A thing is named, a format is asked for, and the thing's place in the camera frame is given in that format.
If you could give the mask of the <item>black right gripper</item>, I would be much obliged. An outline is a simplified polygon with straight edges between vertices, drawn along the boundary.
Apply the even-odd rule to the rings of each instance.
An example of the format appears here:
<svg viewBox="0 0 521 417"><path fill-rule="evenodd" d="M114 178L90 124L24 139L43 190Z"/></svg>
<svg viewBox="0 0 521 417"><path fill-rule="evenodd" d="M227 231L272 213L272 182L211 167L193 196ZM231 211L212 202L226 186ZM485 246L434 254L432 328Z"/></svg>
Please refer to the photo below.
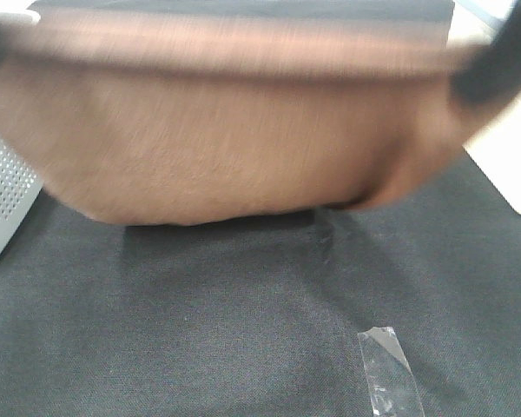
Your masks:
<svg viewBox="0 0 521 417"><path fill-rule="evenodd" d="M483 104L521 90L521 1L516 1L495 37L468 66L452 76L464 102Z"/></svg>

